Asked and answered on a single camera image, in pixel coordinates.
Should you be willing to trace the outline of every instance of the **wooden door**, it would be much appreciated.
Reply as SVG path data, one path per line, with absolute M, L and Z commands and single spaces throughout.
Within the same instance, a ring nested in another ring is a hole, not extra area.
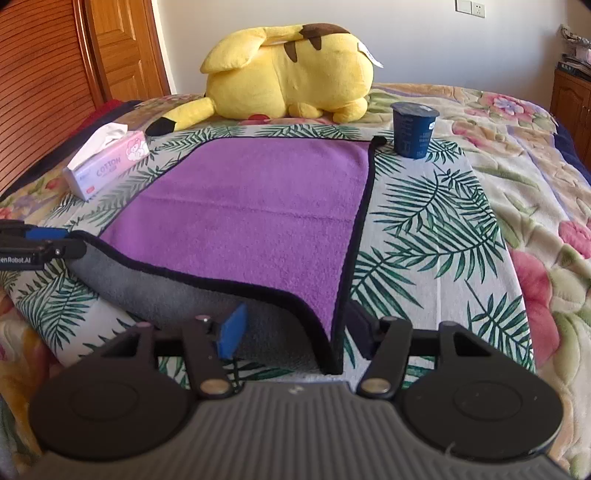
M 591 84 L 556 71 L 550 112 L 566 127 L 574 139 L 579 158 L 585 158 L 591 138 L 588 128 Z
M 90 0 L 111 96 L 147 100 L 169 95 L 150 0 Z

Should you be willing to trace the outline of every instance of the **purple towel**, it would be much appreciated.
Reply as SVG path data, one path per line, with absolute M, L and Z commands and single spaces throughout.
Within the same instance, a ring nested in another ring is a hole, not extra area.
M 293 293 L 331 338 L 368 180 L 368 145 L 301 138 L 209 142 L 141 192 L 101 238 L 133 260 Z

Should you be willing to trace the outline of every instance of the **gray rubber grip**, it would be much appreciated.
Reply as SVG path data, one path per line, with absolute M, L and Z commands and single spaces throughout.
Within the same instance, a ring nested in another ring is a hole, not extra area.
M 484 465 L 418 440 L 385 401 L 346 383 L 247 384 L 200 405 L 150 453 L 111 463 L 46 454 L 26 480 L 550 480 L 570 478 L 549 458 Z

